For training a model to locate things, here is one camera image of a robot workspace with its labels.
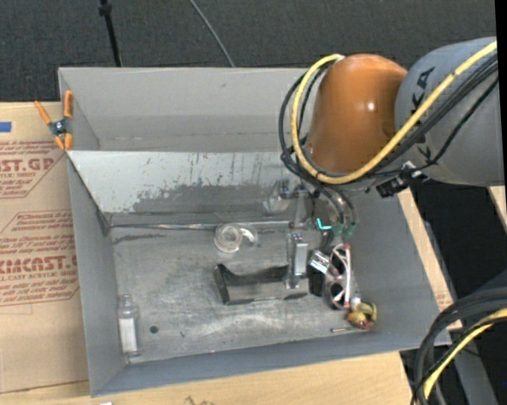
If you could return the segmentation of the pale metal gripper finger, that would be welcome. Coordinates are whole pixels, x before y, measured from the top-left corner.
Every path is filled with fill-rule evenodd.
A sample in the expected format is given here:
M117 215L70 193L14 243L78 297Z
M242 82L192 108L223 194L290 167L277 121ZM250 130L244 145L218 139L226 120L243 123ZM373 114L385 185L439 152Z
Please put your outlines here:
M288 289L297 289L300 283L308 277L307 259L309 243L302 233L292 232L287 238L288 268L286 286Z
M308 265L312 273L326 275L328 273L330 262L331 257L329 255L325 255L320 249L316 249L310 255Z

